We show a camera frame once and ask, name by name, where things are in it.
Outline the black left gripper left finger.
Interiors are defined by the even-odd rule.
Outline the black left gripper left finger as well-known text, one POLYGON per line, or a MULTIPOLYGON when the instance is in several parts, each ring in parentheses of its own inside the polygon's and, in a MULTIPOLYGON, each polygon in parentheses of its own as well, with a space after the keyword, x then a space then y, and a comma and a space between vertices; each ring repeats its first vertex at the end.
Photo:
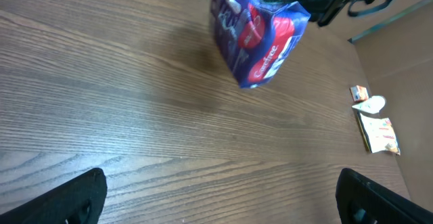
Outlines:
POLYGON ((94 224, 104 208, 107 196, 106 176, 93 168, 78 177, 9 210, 2 223, 18 224, 94 224))

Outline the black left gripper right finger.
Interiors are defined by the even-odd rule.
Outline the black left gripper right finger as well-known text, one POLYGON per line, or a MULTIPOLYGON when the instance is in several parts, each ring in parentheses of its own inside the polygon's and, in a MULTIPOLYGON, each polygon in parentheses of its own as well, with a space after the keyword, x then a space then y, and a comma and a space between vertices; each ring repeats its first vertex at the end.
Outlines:
POLYGON ((432 224, 432 213, 364 175, 341 170, 336 202, 342 224, 432 224))

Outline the orange blue snack bag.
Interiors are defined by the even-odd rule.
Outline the orange blue snack bag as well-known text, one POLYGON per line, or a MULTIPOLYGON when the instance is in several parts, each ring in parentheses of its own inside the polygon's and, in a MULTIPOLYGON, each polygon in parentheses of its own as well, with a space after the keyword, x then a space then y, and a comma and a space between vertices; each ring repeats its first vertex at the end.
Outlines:
POLYGON ((396 155, 401 154, 398 140, 389 118, 371 118, 358 112, 357 122, 365 145, 370 153, 387 151, 396 155))

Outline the red purple pad pack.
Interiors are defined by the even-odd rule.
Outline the red purple pad pack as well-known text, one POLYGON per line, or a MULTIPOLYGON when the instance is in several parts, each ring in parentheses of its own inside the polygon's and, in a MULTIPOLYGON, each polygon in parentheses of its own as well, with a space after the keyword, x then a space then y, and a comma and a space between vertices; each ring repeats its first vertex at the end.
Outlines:
POLYGON ((299 2, 212 0, 210 27, 241 88, 269 82, 302 38, 310 19, 299 2))

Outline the white conditioner tube gold cap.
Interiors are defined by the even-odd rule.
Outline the white conditioner tube gold cap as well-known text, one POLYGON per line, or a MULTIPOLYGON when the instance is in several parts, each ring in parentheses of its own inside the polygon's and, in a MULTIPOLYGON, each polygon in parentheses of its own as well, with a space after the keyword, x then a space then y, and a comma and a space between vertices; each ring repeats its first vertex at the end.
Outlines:
POLYGON ((385 105, 385 97, 381 95, 374 95, 363 102, 353 105, 352 108, 368 114, 377 114, 381 109, 384 108, 385 105))

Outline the small orange snack packet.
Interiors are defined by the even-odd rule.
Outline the small orange snack packet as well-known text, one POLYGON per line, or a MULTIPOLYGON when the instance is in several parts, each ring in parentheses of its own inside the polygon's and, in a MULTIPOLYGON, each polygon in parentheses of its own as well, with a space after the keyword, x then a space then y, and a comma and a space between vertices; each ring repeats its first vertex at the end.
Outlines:
POLYGON ((353 102, 363 102, 369 99, 368 90, 366 87, 362 87, 360 85, 356 85, 350 88, 350 93, 352 95, 353 102))

